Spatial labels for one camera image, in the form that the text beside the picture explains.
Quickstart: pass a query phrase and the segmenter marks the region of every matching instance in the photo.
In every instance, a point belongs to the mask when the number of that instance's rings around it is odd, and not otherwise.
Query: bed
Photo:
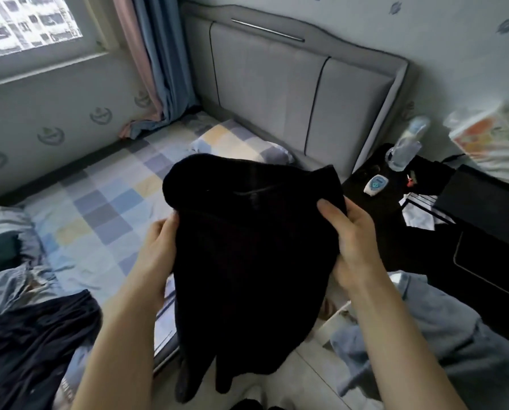
[[[346,179],[382,141],[416,77],[404,58],[298,20],[235,5],[183,3],[181,11],[204,111],[19,193],[32,194],[20,206],[32,218],[60,286],[89,289],[100,304],[124,281],[149,224],[171,211],[162,179],[219,120],[234,119],[285,147],[305,169],[332,164]],[[17,202],[17,194],[0,201],[10,200]],[[155,371],[178,350],[172,282],[167,295],[155,327]],[[88,352],[78,351],[67,372],[60,394],[69,399]]]

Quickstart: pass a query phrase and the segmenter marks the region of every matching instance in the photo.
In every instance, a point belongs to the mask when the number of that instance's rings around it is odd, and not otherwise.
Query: white remote control
[[[370,179],[367,185],[364,187],[364,192],[369,196],[375,196],[379,192],[381,192],[387,185],[389,180],[385,178],[383,175],[375,175]]]

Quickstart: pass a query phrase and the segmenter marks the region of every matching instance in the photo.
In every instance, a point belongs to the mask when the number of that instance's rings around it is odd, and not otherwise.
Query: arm
[[[176,213],[150,227],[126,282],[103,307],[73,410],[150,407],[155,317],[175,261],[177,227]]]
[[[357,312],[386,409],[467,410],[386,273],[370,215],[347,198],[347,217],[326,200],[317,206],[338,232],[333,274]]]

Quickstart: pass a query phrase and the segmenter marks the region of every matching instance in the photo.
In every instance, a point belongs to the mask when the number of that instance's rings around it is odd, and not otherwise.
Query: tile floor
[[[333,299],[332,283],[327,296]],[[345,363],[332,350],[320,346],[314,339],[303,342],[277,372],[270,376],[245,374],[236,377],[229,393],[215,391],[215,366],[209,368],[196,397],[185,405],[174,399],[178,374],[176,361],[168,365],[155,379],[153,410],[229,410],[243,392],[253,384],[263,386],[268,396],[268,406],[277,405],[289,396],[297,410],[383,410],[383,405],[367,400],[360,390],[350,391],[345,397],[336,392],[338,383],[349,376]]]

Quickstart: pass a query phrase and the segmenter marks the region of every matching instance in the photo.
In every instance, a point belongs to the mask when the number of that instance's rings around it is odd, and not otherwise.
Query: hand
[[[159,311],[165,301],[165,283],[173,264],[177,249],[175,236],[178,228],[178,213],[168,219],[159,220],[150,226],[137,260],[118,297],[124,303],[143,303],[154,312]]]
[[[338,232],[340,255],[333,275],[342,288],[352,291],[381,276],[387,277],[387,273],[378,252],[372,218],[353,201],[344,199],[347,216],[324,199],[317,202],[317,208]]]

